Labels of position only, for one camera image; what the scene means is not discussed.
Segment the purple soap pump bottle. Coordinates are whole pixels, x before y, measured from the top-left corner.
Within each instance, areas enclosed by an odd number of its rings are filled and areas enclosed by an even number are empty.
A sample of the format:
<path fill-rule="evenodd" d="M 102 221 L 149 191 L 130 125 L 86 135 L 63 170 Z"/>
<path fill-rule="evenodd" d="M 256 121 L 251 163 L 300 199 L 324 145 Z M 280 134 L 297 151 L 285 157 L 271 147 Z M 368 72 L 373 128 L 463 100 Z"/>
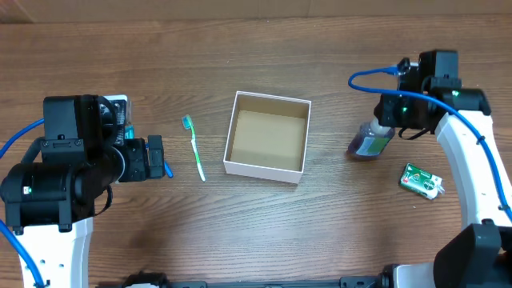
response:
<path fill-rule="evenodd" d="M 347 154 L 371 159 L 379 156 L 395 135 L 395 129 L 381 126 L 377 118 L 360 125 L 358 133 L 347 148 Z"/>

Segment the green white toothbrush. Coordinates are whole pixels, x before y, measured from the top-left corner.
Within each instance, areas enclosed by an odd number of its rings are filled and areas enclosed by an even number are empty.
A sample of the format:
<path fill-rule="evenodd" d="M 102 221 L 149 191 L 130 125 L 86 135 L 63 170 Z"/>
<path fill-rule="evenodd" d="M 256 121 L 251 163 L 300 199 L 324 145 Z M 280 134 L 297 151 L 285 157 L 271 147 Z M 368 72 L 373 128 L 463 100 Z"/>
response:
<path fill-rule="evenodd" d="M 200 159 L 199 152 L 198 152 L 197 141 L 196 141 L 196 133 L 195 133 L 195 128 L 194 128 L 194 124 L 193 124 L 191 116 L 189 116 L 188 114 L 185 115 L 182 118 L 182 124 L 183 124 L 183 126 L 184 126 L 184 128 L 186 130 L 189 130 L 191 132 L 191 140 L 190 140 L 190 142 L 191 142 L 192 149 L 193 149 L 193 152 L 194 152 L 194 157 L 195 157 L 195 161 L 196 161 L 196 165 L 197 165 L 197 169 L 198 169 L 198 174 L 199 174 L 200 179 L 203 182 L 205 182 L 206 181 L 206 177 L 205 177 L 205 174 L 204 174 L 204 170 L 202 168 L 201 159 Z"/>

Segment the green Dettol soap packet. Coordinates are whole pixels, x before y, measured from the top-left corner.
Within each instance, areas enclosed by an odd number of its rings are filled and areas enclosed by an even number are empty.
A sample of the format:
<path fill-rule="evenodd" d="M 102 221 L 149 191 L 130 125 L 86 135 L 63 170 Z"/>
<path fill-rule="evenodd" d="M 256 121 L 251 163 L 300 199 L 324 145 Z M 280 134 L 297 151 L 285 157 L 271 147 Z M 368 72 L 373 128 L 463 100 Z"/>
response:
<path fill-rule="evenodd" d="M 435 174 L 422 170 L 407 163 L 398 184 L 409 191 L 415 192 L 429 200 L 444 194 L 443 179 Z"/>

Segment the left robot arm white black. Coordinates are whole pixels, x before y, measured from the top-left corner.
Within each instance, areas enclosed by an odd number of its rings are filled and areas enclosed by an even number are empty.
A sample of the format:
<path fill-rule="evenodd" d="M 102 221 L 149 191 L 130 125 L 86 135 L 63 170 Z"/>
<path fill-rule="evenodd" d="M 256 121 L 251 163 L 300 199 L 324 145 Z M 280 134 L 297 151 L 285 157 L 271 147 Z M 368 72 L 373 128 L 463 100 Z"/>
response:
<path fill-rule="evenodd" d="M 53 96 L 20 163 L 1 182 L 6 219 L 1 232 L 16 250 L 26 287 L 87 287 L 95 201 L 121 182 L 165 176 L 162 137 L 129 138 L 125 95 Z"/>

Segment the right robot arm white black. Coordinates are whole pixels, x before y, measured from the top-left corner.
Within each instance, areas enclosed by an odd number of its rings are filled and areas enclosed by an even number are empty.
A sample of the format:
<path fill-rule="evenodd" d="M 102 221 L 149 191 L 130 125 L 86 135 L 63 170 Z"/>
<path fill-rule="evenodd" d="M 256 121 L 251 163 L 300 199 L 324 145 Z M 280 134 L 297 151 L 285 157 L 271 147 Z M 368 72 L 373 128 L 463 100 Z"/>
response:
<path fill-rule="evenodd" d="M 395 93 L 381 94 L 380 124 L 425 130 L 442 147 L 452 171 L 462 230 L 432 262 L 393 266 L 392 287 L 509 287 L 511 183 L 494 140 L 490 104 L 480 89 L 465 88 L 458 53 L 422 52 L 394 68 Z"/>

